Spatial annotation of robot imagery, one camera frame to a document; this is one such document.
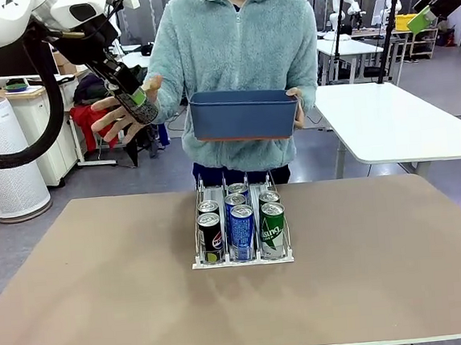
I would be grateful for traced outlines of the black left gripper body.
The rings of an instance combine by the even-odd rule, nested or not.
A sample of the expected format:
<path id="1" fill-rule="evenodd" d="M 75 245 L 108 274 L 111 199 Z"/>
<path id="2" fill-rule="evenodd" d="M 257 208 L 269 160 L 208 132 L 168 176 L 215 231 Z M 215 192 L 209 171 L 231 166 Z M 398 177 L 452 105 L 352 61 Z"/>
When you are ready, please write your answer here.
<path id="1" fill-rule="evenodd" d="M 141 86 L 138 78 L 122 62 L 105 57 L 87 63 L 87 68 L 101 78 L 105 83 L 111 84 L 115 89 L 127 94 L 133 94 Z"/>

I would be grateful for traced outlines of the person's right hand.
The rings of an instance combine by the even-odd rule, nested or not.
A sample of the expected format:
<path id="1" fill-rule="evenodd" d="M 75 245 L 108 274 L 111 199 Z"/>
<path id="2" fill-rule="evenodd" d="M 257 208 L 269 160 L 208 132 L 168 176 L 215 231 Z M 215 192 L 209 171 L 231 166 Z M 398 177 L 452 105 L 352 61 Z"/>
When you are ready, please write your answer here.
<path id="1" fill-rule="evenodd" d="M 162 81 L 163 78 L 161 76 L 152 76 L 152 78 L 146 80 L 142 86 L 142 90 L 152 103 L 156 102 L 158 90 L 161 88 Z M 105 99 L 93 103 L 92 110 L 95 112 L 107 110 L 107 113 L 98 121 L 95 121 L 91 127 L 94 133 L 98 133 L 111 125 L 110 130 L 103 137 L 107 142 L 115 138 L 124 128 L 127 128 L 128 132 L 123 139 L 123 142 L 127 144 L 137 132 L 146 127 L 146 125 L 137 122 L 126 109 L 121 106 L 115 97 L 106 97 Z"/>

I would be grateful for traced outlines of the person's left hand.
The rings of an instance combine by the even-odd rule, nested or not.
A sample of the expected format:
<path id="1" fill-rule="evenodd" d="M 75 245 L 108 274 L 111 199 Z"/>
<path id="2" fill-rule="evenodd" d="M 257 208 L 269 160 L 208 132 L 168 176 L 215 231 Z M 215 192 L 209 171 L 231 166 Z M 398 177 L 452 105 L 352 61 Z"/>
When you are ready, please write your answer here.
<path id="1" fill-rule="evenodd" d="M 304 122 L 305 122 L 305 117 L 306 114 L 303 112 L 303 96 L 302 96 L 302 91 L 300 91 L 298 88 L 291 88 L 286 91 L 286 95 L 289 97 L 294 97 L 297 100 L 297 108 L 295 111 L 295 118 L 294 118 L 294 128 L 295 129 L 303 129 L 304 127 Z"/>

